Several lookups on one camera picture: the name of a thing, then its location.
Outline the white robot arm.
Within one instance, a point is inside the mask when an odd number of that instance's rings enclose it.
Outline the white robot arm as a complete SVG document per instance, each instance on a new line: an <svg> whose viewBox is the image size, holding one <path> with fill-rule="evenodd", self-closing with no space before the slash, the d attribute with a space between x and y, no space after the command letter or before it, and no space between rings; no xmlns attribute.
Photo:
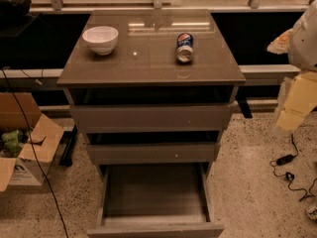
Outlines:
<svg viewBox="0 0 317 238"><path fill-rule="evenodd" d="M317 107L317 1L266 49L276 55L287 54L288 62L299 69L293 79L284 79L275 109L274 129L292 133Z"/></svg>

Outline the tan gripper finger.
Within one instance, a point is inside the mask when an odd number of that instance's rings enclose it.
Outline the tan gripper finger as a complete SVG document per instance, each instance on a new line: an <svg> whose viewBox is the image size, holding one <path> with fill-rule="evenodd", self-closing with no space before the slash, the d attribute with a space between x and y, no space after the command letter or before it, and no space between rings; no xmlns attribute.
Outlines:
<svg viewBox="0 0 317 238"><path fill-rule="evenodd" d="M308 71L286 77L280 86L274 127L282 132L294 132L307 115L317 107L317 73Z"/></svg>
<svg viewBox="0 0 317 238"><path fill-rule="evenodd" d="M292 30L286 30L279 37L275 38L266 48L266 50L272 54L282 55L288 53L289 39L292 34Z"/></svg>

